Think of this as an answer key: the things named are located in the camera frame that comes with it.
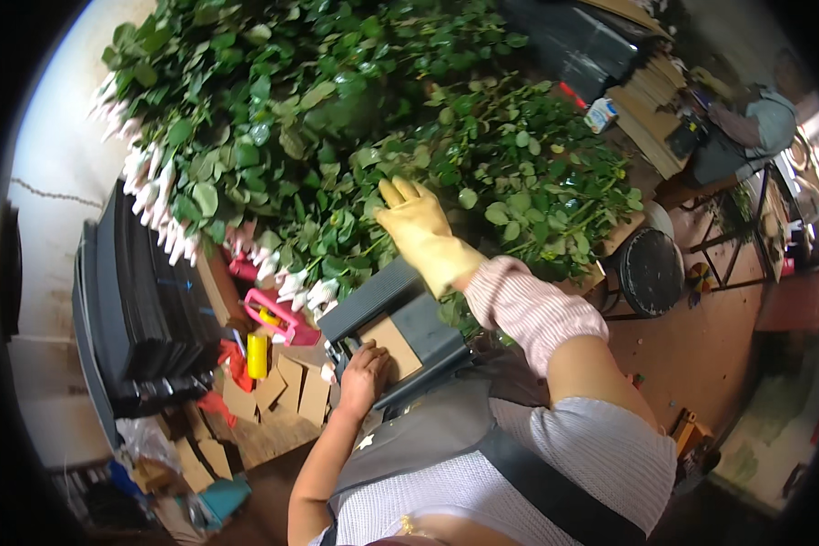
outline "red cloth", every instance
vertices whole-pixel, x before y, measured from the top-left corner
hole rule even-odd
[[[249,377],[249,370],[246,368],[245,357],[240,352],[240,346],[236,342],[222,339],[222,354],[218,357],[218,363],[224,364],[228,358],[230,358],[230,377],[234,378],[234,382],[241,389],[251,392],[252,381]]]
[[[217,392],[207,392],[202,399],[197,400],[197,407],[207,413],[221,413],[230,428],[237,424],[237,416],[230,413],[222,395]]]

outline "yellow rubber glove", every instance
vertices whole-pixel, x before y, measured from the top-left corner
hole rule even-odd
[[[435,298],[487,260],[452,235],[437,197],[424,186],[394,177],[393,183],[381,180],[379,191],[389,208],[376,211],[376,221],[391,235],[407,263],[422,275]]]

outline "metal chain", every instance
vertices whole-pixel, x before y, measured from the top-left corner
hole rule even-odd
[[[16,183],[19,186],[21,186],[22,188],[24,188],[25,190],[30,191],[32,194],[40,196],[40,197],[46,197],[48,199],[64,199],[66,201],[81,202],[82,204],[87,204],[90,207],[98,208],[101,211],[103,210],[103,203],[101,203],[101,202],[90,201],[88,199],[83,199],[81,197],[66,195],[64,193],[50,193],[48,191],[37,190],[36,188],[31,186],[30,184],[23,181],[21,178],[11,178],[10,182]]]

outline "black stool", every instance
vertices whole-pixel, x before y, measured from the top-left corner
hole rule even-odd
[[[670,311],[679,301],[686,274],[673,240],[651,227],[640,228],[604,261],[616,270],[619,288],[608,292],[612,304],[601,311],[607,321],[654,319]],[[620,296],[634,313],[608,317]]]

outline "round stool seat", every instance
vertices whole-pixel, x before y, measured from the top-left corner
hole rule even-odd
[[[666,234],[644,227],[619,247],[619,288],[628,305],[642,318],[670,311],[682,295],[682,256]]]

